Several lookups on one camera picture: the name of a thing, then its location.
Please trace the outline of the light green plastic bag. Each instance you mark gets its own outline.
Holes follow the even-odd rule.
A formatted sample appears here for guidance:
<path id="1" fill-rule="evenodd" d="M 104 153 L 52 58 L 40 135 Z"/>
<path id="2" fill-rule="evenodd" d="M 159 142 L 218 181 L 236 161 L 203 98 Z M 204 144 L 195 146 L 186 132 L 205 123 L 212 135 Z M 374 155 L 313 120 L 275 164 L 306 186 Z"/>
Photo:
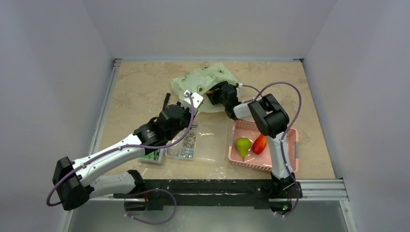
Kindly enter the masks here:
<path id="1" fill-rule="evenodd" d="M 171 88 L 180 99 L 185 98 L 184 92 L 186 90 L 200 94 L 204 97 L 204 103 L 200 107 L 200 112 L 218 113 L 223 112 L 224 107 L 221 104 L 212 105 L 205 93 L 223 81 L 232 85 L 238 82 L 233 73 L 224 64 L 216 63 L 190 71 L 183 77 L 172 79 Z"/>

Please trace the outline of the yellow fake fruit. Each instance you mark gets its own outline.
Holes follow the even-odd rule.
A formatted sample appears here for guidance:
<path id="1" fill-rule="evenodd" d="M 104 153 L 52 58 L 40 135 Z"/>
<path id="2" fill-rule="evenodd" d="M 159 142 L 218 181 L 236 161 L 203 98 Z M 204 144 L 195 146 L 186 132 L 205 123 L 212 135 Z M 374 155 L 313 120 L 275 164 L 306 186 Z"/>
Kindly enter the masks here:
<path id="1" fill-rule="evenodd" d="M 240 137 L 236 140 L 235 147 L 239 152 L 239 155 L 242 158 L 242 160 L 245 161 L 245 157 L 247 156 L 248 151 L 252 147 L 252 142 L 250 139 L 246 137 Z"/>

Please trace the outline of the orange fake fruit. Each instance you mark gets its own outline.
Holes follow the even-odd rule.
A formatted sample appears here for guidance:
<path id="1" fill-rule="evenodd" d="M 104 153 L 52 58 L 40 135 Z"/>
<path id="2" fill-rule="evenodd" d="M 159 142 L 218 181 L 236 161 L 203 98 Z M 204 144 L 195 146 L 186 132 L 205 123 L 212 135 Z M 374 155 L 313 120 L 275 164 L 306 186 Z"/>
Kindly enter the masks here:
<path id="1" fill-rule="evenodd" d="M 252 144 L 251 150 L 255 155 L 260 155 L 267 146 L 267 139 L 263 134 L 260 134 Z"/>

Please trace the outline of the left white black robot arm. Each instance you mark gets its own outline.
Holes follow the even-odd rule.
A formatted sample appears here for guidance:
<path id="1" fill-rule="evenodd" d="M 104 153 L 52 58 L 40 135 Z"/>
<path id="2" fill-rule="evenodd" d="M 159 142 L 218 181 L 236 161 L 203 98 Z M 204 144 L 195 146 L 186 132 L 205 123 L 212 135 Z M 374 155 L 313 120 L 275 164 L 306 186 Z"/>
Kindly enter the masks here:
<path id="1" fill-rule="evenodd" d="M 98 196 L 99 190 L 108 186 L 99 181 L 104 173 L 132 159 L 170 147 L 168 142 L 180 131 L 188 132 L 201 102 L 189 99 L 167 106 L 158 117 L 140 126 L 120 142 L 84 158 L 70 160 L 68 157 L 56 163 L 52 183 L 54 187 L 47 196 L 48 206 L 62 205 L 65 211 L 82 206 Z"/>

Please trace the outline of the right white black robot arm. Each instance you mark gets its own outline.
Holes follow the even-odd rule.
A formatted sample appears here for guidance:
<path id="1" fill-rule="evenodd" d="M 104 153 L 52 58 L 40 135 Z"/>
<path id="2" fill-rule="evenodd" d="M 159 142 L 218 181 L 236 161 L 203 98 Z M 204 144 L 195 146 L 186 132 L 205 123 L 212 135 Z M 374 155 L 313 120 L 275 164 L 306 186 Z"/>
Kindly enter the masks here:
<path id="1" fill-rule="evenodd" d="M 262 96 L 262 93 L 269 87 L 279 84 L 292 87 L 298 95 L 298 109 L 293 120 L 290 120 L 285 109 L 272 94 Z M 282 197 L 290 191 L 291 187 L 298 186 L 291 170 L 285 145 L 287 133 L 295 123 L 301 110 L 302 96 L 300 90 L 291 83 L 278 81 L 262 88 L 252 100 L 240 101 L 238 97 L 239 88 L 240 84 L 232 85 L 222 82 L 208 90 L 206 96 L 212 105 L 221 104 L 226 115 L 232 120 L 249 116 L 253 118 L 259 132 L 266 137 L 269 146 L 273 164 L 271 168 L 271 190 L 276 196 Z"/>

